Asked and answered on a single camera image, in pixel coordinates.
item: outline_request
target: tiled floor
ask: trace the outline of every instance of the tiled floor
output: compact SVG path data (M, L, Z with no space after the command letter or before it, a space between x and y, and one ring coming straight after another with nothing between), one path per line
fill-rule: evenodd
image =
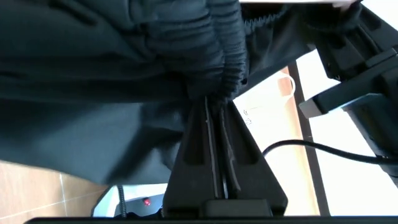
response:
M105 190L51 170L0 162L0 224L34 217L87 217Z
M279 80L277 84L281 95L292 91L288 79ZM278 107L272 103L268 106L267 110ZM302 137L294 98L283 105L275 117L263 122L258 132L255 129L252 132L262 149L282 139ZM286 215L317 215L316 197L303 148L278 149L266 159L289 198ZM0 224L24 223L34 217L90 216L105 188L59 172L0 162Z

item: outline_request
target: black cord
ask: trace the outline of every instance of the black cord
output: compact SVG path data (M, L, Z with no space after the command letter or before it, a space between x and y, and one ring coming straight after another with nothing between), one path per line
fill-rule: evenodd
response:
M127 218L126 201L124 200L124 190L122 185L117 185L119 192L120 214L123 218Z
M319 149L322 151L325 151L327 153L343 157L345 159L351 159L353 161L358 161L358 162L365 162L368 164L377 164L377 165L398 165L398 160L397 159L388 159L384 157L371 157L371 156L363 156L363 155L358 155L350 152L345 152L339 149L335 149L330 146L322 145L319 143L315 142L310 142L310 141L304 141L304 140L284 140L284 141L279 141L277 143L273 143L272 145L268 146L266 150L262 152L263 156L266 156L269 152L271 152L273 149L276 149L277 147L281 146L290 146L290 145L298 145L298 146L308 146L308 147L313 147L315 149Z

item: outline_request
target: red button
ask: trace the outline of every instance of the red button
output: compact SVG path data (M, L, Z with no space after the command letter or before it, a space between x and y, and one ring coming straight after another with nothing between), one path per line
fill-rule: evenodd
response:
M145 199L143 200L143 202L144 202L144 205L145 205L145 206L149 206L149 205L150 205L150 200L149 200L149 198L145 198Z

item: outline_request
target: black cable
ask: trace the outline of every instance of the black cable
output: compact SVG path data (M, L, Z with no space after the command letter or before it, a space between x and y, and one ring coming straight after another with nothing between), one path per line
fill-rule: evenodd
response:
M124 190L122 185L117 185L119 192L119 208L123 218L127 218L126 201L124 200Z
M277 147L281 146L290 146L290 145L298 145L298 146L308 146L308 147L313 147L315 149L319 149L322 151L325 151L327 153L343 157L345 159L351 159L353 161L358 161L358 162L365 162L368 164L377 164L377 165L398 165L398 160L397 159L388 159L384 157L371 157L371 156L363 156L363 155L358 155L350 152L345 152L339 149L335 149L330 146L322 145L319 143L315 142L310 142L310 141L304 141L304 140L284 140L284 141L279 141L277 143L273 143L272 145L268 146L266 150L262 152L263 156L266 156L269 152L271 152L273 149L276 149Z

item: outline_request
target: garment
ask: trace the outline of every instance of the garment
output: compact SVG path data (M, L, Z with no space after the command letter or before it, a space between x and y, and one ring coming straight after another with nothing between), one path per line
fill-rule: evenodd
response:
M4 0L0 159L99 184L165 183L192 100L231 100L313 50L306 14L317 10Z

